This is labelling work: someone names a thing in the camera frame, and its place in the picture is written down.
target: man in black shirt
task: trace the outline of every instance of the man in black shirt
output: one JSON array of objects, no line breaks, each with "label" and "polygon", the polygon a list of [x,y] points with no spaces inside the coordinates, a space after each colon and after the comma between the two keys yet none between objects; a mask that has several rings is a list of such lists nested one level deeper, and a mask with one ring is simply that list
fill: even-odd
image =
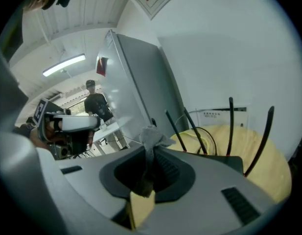
[{"label": "man in black shirt", "polygon": [[[108,103],[105,97],[100,93],[95,93],[95,81],[88,80],[86,82],[86,87],[90,93],[90,95],[88,95],[87,99],[84,101],[84,108],[86,113],[88,113],[89,116],[99,117],[104,121],[106,125],[115,123],[116,120],[110,109],[108,108]],[[117,144],[114,135],[116,135],[116,137],[118,138],[118,141],[121,144],[122,148],[127,146],[127,142],[123,137],[123,134],[120,130],[117,130],[106,138],[106,141],[115,151],[119,151],[120,147]]]}]

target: white table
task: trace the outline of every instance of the white table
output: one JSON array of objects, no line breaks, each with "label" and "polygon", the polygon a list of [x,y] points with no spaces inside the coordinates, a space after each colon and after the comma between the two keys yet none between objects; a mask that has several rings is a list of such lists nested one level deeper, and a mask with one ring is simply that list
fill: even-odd
[{"label": "white table", "polygon": [[[93,144],[95,142],[100,141],[101,139],[109,136],[110,134],[114,133],[115,131],[118,131],[122,126],[124,126],[130,120],[131,120],[130,117],[121,117],[120,119],[116,120],[117,122],[107,125],[106,129],[98,130],[97,132],[94,133]],[[102,155],[105,154],[105,152],[103,151],[103,149],[101,148],[100,145],[96,145],[96,147]]]}]

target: ventilation grille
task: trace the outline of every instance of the ventilation grille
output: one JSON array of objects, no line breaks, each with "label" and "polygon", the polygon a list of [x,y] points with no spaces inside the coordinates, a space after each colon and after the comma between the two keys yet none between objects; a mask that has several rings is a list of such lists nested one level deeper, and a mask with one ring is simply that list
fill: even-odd
[{"label": "ventilation grille", "polygon": [[221,192],[243,225],[246,225],[259,217],[259,213],[236,188],[228,188]]}]

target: fluorescent tube light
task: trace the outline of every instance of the fluorescent tube light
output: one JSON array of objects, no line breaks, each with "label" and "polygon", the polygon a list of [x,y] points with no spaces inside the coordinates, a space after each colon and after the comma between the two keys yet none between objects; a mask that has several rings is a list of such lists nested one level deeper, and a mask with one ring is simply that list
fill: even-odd
[{"label": "fluorescent tube light", "polygon": [[47,70],[45,70],[43,72],[43,75],[44,76],[50,76],[51,74],[53,74],[54,72],[57,72],[59,71],[60,69],[62,68],[65,68],[66,66],[68,65],[72,65],[74,63],[77,63],[77,62],[80,62],[80,61],[83,61],[83,60],[86,60],[86,56],[85,54],[81,54],[79,56],[75,56],[75,57],[72,57],[70,59],[67,59],[63,62],[60,62],[59,64],[57,65],[54,65],[53,67],[51,68],[48,68]]}]

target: robotic device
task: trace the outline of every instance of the robotic device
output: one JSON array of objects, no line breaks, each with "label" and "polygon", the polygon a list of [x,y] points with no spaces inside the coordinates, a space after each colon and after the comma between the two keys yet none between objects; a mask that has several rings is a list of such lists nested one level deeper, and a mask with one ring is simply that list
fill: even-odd
[{"label": "robotic device", "polygon": [[[87,149],[90,131],[97,131],[99,118],[89,116],[71,116],[69,109],[41,99],[34,114],[40,140],[48,143],[56,160],[77,156]],[[54,136],[65,141],[52,142],[46,135],[46,126],[54,122]]]}]

